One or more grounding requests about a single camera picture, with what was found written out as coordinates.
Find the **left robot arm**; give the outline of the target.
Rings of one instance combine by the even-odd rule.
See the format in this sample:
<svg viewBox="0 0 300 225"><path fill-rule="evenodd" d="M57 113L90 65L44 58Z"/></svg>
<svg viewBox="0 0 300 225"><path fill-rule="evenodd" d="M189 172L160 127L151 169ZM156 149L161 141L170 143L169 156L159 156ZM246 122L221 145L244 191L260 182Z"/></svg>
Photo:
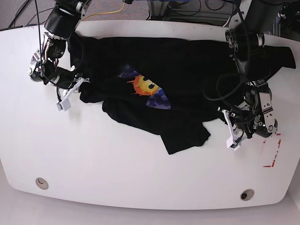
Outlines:
<svg viewBox="0 0 300 225"><path fill-rule="evenodd" d="M228 148L237 150L242 141L254 134L268 138L277 132L272 92L266 81L271 71L269 68L260 70L259 66L267 59L264 32L285 3L284 0L253 0L247 14L243 15L241 2L234 2L240 23L227 29L225 37L237 71L218 77L215 83L217 97L204 93L207 100L221 101L227 106L218 110L229 128Z"/></svg>

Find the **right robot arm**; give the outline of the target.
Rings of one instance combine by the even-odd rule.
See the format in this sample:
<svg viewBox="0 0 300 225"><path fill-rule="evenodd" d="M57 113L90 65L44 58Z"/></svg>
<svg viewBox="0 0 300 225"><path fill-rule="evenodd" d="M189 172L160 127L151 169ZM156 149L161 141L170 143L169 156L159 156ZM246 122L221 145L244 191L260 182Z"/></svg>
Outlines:
<svg viewBox="0 0 300 225"><path fill-rule="evenodd" d="M50 83L56 87L60 111L71 107L69 96L89 81L82 72L82 57L71 70L60 68L58 63L66 51L67 41L71 37L79 40L75 30L85 17L90 3L89 0L57 0L45 22L44 38L39 41L39 49L30 61L29 77L34 82Z"/></svg>

